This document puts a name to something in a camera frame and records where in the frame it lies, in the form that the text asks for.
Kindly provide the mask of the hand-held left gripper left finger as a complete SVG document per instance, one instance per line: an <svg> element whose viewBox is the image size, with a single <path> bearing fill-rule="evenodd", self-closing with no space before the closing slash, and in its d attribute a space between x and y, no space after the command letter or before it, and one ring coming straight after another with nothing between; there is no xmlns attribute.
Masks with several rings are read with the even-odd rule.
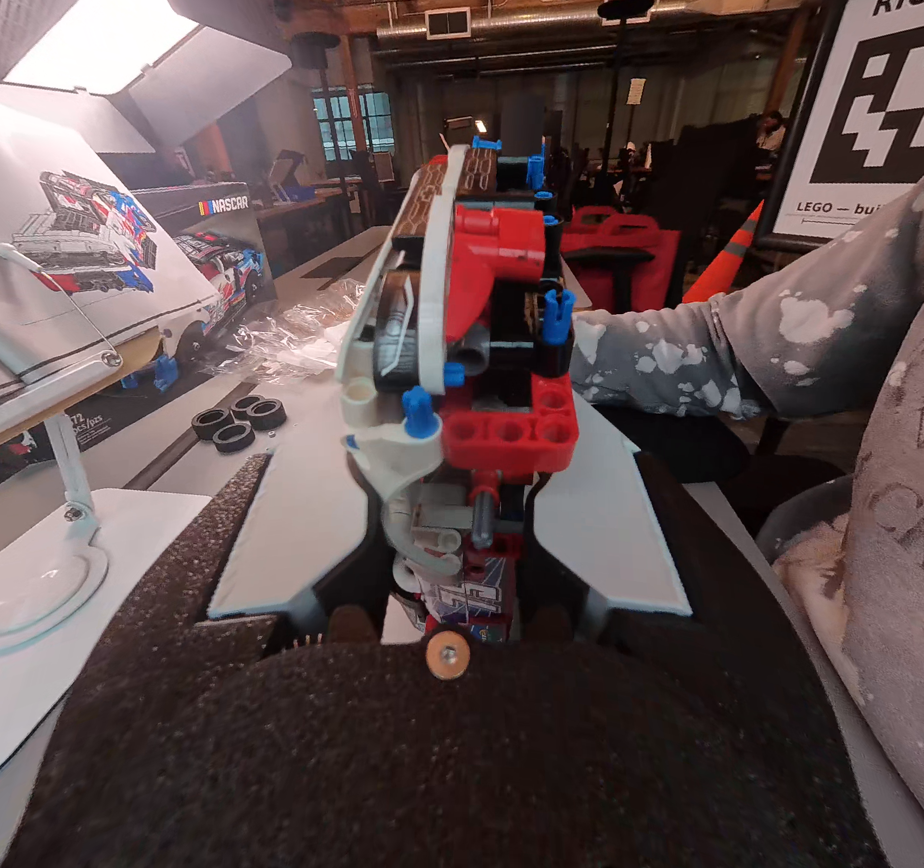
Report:
<svg viewBox="0 0 924 868"><path fill-rule="evenodd" d="M286 400L288 414L208 606L209 620L287 618L324 631L342 606L363 607L382 635L390 551L381 504L348 466L337 400Z"/></svg>

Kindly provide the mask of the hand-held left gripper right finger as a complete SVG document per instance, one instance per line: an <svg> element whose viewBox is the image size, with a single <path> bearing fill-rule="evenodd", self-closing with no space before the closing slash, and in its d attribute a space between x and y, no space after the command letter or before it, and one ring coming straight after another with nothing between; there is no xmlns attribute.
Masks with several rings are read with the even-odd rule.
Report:
<svg viewBox="0 0 924 868"><path fill-rule="evenodd" d="M578 639L618 626L685 633L691 607L637 464L638 449L592 408L577 408L567 469L526 497L518 565L523 633L561 618Z"/></svg>

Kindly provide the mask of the toy brick race car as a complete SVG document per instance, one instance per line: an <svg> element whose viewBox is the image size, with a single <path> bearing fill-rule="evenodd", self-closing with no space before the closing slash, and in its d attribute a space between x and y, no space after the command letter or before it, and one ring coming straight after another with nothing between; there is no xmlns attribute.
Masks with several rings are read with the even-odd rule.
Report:
<svg viewBox="0 0 924 868"><path fill-rule="evenodd" d="M414 175L339 356L345 452L376 492L392 595L424 635L517 638L526 500L579 438L575 295L540 164L475 139Z"/></svg>

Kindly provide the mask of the car instruction booklet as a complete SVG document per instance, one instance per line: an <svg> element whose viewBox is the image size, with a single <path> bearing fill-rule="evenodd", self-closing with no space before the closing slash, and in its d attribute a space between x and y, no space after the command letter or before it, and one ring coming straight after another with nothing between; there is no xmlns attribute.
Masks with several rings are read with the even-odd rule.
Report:
<svg viewBox="0 0 924 868"><path fill-rule="evenodd" d="M218 293L76 131L2 106L2 399L156 330L174 357Z"/></svg>

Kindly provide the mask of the person's right forearm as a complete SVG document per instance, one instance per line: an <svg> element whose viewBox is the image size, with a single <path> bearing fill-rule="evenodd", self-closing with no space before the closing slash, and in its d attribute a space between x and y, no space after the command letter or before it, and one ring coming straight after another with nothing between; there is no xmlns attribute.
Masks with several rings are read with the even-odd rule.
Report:
<svg viewBox="0 0 924 868"><path fill-rule="evenodd" d="M803 419L922 405L922 182L782 270L706 302L574 319L597 405Z"/></svg>

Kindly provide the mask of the clear plastic bags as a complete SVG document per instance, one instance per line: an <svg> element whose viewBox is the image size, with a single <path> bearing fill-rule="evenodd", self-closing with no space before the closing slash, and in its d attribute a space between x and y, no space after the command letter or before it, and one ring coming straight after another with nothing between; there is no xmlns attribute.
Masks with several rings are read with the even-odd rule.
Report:
<svg viewBox="0 0 924 868"><path fill-rule="evenodd" d="M364 290L362 281L344 278L306 302L249 320L208 357L202 372L275 385L330 375Z"/></svg>

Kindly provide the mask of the white book stand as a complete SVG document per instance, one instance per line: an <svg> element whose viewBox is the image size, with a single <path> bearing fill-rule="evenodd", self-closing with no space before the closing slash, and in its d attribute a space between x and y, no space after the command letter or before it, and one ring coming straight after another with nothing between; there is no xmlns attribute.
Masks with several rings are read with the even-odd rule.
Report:
<svg viewBox="0 0 924 868"><path fill-rule="evenodd" d="M133 373L165 330L179 339L216 298L171 237L154 268L117 243L135 284L68 291L66 268L40 262L27 240L2 244L2 443L42 423L61 505L2 547L2 766L62 703L106 623L205 498L93 489L66 409Z"/></svg>

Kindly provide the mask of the person's grey printed clothing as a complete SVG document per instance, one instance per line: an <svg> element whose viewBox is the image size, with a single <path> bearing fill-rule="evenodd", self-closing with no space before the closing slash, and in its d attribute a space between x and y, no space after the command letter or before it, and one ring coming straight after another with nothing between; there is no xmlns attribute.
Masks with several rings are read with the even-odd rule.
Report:
<svg viewBox="0 0 924 868"><path fill-rule="evenodd" d="M922 804L922 319L886 376L851 478L779 505L757 544Z"/></svg>

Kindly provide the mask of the orange traffic cone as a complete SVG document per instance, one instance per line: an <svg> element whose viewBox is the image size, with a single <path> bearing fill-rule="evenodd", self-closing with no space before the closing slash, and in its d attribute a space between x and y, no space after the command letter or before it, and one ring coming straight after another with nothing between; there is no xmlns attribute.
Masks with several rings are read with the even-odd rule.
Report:
<svg viewBox="0 0 924 868"><path fill-rule="evenodd" d="M763 201L757 204L731 239L694 281L683 296L683 304L703 303L717 294L727 294L731 290L745 253L752 246L763 205Z"/></svg>

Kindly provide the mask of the toy car set box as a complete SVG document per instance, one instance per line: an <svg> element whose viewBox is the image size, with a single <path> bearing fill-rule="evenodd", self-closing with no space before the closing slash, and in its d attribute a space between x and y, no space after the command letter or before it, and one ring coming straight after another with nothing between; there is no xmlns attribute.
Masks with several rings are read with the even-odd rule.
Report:
<svg viewBox="0 0 924 868"><path fill-rule="evenodd" d="M163 353L189 375L220 361L237 330L276 299L256 212L242 182L143 189L136 198L214 289L210 303L162 329Z"/></svg>

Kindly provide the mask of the marker pattern poster board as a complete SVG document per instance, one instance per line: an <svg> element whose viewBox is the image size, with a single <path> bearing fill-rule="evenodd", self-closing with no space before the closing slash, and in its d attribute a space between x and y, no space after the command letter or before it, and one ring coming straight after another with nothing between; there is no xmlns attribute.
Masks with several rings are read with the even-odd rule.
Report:
<svg viewBox="0 0 924 868"><path fill-rule="evenodd" d="M806 253L907 192L922 115L923 0L824 0L755 247Z"/></svg>

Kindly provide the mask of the black floor lamp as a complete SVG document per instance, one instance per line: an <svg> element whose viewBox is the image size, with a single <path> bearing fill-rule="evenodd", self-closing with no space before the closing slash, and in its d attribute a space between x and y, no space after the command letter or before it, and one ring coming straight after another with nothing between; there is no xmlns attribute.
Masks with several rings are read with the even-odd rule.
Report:
<svg viewBox="0 0 924 868"><path fill-rule="evenodd" d="M602 22L616 24L616 39L612 59L610 93L606 115L605 135L602 146L601 171L607 172L610 151L613 144L614 117L618 93L618 80L622 63L625 33L630 20L646 19L654 5L654 0L604 0L597 7L597 15Z"/></svg>

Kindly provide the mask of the studio light panel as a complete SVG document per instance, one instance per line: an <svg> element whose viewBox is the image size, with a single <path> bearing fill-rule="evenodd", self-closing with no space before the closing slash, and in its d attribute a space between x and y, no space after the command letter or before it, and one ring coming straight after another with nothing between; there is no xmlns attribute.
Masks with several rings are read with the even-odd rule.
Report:
<svg viewBox="0 0 924 868"><path fill-rule="evenodd" d="M102 154L179 147L290 68L269 0L2 0L2 109Z"/></svg>

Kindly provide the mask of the silver air duct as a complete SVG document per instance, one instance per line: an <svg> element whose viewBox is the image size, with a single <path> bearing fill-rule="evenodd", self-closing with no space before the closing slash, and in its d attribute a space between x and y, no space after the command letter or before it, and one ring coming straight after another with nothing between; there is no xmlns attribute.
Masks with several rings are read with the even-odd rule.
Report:
<svg viewBox="0 0 924 868"><path fill-rule="evenodd" d="M700 18L725 18L763 13L788 12L804 0L662 0L647 15L630 20L630 26L650 22L669 23ZM402 22L394 26L379 26L375 31L377 44L389 49L405 49L430 42L470 40L500 40L517 36L551 33L592 33L616 30L615 22L601 19L594 5L560 4L549 9L494 13L491 17L468 17L468 30L449 36L432 37L425 21Z"/></svg>

